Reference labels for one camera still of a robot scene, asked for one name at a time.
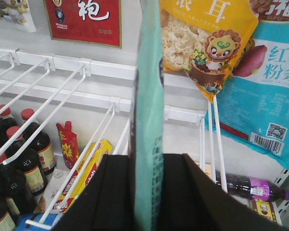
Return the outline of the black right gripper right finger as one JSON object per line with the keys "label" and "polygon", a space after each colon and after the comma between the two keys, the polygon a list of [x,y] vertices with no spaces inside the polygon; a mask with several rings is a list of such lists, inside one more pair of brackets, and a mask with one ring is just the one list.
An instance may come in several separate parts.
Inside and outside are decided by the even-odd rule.
{"label": "black right gripper right finger", "polygon": [[164,155],[159,231],[281,231],[217,186],[187,154]]}

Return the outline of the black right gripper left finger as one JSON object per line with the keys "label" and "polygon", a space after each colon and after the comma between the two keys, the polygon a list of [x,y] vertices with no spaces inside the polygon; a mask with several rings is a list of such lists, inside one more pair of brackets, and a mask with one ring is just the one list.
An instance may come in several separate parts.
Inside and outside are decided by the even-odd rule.
{"label": "black right gripper left finger", "polygon": [[105,155],[79,198],[55,225],[55,231],[135,231],[131,161]]}

